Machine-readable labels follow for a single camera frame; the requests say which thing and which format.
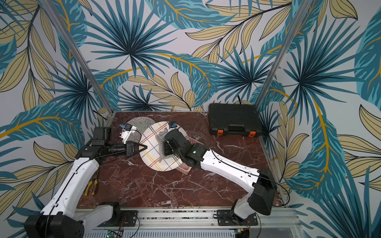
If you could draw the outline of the white plaid striped plate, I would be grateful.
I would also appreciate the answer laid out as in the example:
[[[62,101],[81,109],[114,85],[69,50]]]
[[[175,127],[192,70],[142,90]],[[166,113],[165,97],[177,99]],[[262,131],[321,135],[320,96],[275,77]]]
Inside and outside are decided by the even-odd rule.
[[[175,170],[178,166],[182,164],[182,161],[177,156],[172,156],[166,160],[159,162],[159,145],[155,136],[162,131],[167,131],[166,121],[157,122],[151,125],[142,134],[140,140],[141,144],[148,146],[148,148],[140,153],[142,161],[151,169],[159,172],[168,172]]]

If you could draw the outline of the colourful squiggle pattern plate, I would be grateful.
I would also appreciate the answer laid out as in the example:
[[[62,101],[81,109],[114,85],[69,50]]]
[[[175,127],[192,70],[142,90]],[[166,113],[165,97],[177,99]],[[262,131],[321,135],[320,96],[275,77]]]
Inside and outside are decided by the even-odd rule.
[[[136,127],[136,131],[129,136],[129,140],[140,142],[141,134],[151,125],[155,124],[155,120],[149,117],[137,117],[129,120],[127,123]]]

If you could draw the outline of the grey microfibre cloth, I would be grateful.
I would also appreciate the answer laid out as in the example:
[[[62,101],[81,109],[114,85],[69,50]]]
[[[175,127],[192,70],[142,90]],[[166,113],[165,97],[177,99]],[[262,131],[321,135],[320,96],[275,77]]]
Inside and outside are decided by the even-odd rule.
[[[158,145],[159,145],[159,162],[163,161],[163,160],[166,160],[168,159],[169,157],[164,157],[164,154],[163,154],[163,142],[166,140],[165,139],[165,135],[167,134],[167,131],[162,131],[162,132],[159,132],[155,138],[158,142]]]

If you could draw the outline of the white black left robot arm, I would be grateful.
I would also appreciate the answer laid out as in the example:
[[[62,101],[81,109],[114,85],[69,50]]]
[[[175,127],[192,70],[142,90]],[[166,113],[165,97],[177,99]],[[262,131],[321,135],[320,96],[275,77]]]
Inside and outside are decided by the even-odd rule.
[[[82,238],[102,224],[119,225],[122,212],[118,202],[103,202],[79,217],[75,211],[82,193],[103,161],[109,156],[133,157],[147,147],[130,141],[138,132],[127,124],[123,127],[120,143],[111,144],[111,128],[96,127],[90,139],[75,156],[73,166],[50,202],[37,215],[31,215],[24,223],[29,238]]]

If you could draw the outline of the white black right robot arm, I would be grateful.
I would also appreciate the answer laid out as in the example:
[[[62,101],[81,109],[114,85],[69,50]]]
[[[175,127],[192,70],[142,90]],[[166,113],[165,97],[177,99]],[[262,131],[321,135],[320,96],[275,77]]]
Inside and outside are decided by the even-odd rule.
[[[231,216],[246,219],[255,212],[269,216],[277,192],[277,183],[270,169],[250,168],[229,160],[211,148],[189,142],[178,130],[159,133],[164,156],[176,156],[187,166],[218,174],[239,185],[248,194],[238,199]]]

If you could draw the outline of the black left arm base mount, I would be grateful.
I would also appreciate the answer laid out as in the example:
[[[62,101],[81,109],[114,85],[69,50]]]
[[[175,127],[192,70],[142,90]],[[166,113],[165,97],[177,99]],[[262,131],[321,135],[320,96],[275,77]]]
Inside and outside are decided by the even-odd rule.
[[[121,210],[116,215],[98,227],[134,227],[138,220],[137,210]]]

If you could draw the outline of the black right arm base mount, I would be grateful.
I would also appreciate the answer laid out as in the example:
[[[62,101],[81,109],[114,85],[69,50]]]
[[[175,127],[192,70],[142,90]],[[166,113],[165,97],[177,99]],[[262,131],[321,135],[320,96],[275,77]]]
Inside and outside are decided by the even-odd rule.
[[[217,210],[213,214],[213,218],[217,220],[219,226],[257,226],[258,219],[256,214],[251,214],[248,218],[243,219],[235,215],[232,210]]]

